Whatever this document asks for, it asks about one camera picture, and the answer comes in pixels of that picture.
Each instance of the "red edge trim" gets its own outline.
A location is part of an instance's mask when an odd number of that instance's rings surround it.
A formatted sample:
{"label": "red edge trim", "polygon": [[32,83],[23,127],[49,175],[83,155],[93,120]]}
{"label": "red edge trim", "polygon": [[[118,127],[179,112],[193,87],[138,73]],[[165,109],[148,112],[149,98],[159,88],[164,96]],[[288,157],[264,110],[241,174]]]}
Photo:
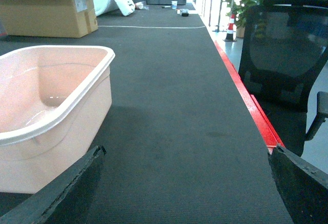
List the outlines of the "red edge trim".
{"label": "red edge trim", "polygon": [[233,82],[235,83],[242,99],[244,100],[244,103],[246,104],[270,153],[277,146],[277,144],[281,144],[282,146],[284,146],[279,135],[277,134],[277,132],[273,128],[272,124],[270,123],[269,119],[263,112],[258,101],[256,100],[256,98],[253,95],[249,94],[245,85],[242,83],[240,76],[239,76],[237,70],[235,69],[234,65],[230,62],[228,56],[222,50],[222,48],[220,47],[219,43],[216,40],[214,41],[214,45],[215,45],[217,51],[219,52],[219,54],[222,58],[222,61],[224,62],[225,67],[227,68]]}

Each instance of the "gray carpet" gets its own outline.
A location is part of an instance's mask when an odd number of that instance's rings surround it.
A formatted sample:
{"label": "gray carpet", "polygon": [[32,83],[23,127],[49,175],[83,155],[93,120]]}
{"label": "gray carpet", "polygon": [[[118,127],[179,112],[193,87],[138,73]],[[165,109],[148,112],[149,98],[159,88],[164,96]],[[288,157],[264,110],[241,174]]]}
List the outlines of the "gray carpet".
{"label": "gray carpet", "polygon": [[71,44],[116,54],[113,105],[91,146],[108,153],[88,223],[292,223],[264,141],[199,16],[150,6],[98,23],[189,28],[0,39],[0,53]]}

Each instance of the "orange and white traffic cone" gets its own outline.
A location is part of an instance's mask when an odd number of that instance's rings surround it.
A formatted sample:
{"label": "orange and white traffic cone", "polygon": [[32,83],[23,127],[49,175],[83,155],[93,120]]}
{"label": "orange and white traffic cone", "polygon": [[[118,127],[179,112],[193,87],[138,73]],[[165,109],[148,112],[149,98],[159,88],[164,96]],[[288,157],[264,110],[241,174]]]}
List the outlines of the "orange and white traffic cone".
{"label": "orange and white traffic cone", "polygon": [[234,24],[235,24],[235,15],[232,14],[230,21],[229,21],[228,29],[227,29],[227,36],[225,37],[224,41],[227,41],[227,42],[237,41],[234,39]]}

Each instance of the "small object on floor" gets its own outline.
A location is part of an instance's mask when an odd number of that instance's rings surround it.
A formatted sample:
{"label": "small object on floor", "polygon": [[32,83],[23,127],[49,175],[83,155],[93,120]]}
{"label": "small object on floor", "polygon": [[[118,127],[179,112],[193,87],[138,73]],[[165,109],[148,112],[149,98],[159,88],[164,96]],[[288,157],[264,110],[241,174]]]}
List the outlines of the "small object on floor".
{"label": "small object on floor", "polygon": [[220,26],[219,25],[215,25],[216,26],[216,29],[215,30],[212,30],[212,32],[220,32]]}
{"label": "small object on floor", "polygon": [[189,10],[188,9],[180,9],[180,15],[189,16]]}
{"label": "small object on floor", "polygon": [[173,10],[176,10],[177,5],[178,5],[178,1],[172,1],[172,9]]}
{"label": "small object on floor", "polygon": [[149,10],[149,6],[147,5],[146,1],[137,2],[134,5],[136,10]]}

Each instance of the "cardboard box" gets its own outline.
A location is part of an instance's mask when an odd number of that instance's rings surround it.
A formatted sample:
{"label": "cardboard box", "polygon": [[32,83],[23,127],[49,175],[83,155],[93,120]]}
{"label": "cardboard box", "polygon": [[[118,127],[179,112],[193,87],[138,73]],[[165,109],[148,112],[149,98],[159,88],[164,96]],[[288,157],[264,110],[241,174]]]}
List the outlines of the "cardboard box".
{"label": "cardboard box", "polygon": [[93,0],[0,0],[8,35],[79,38],[98,29]]}

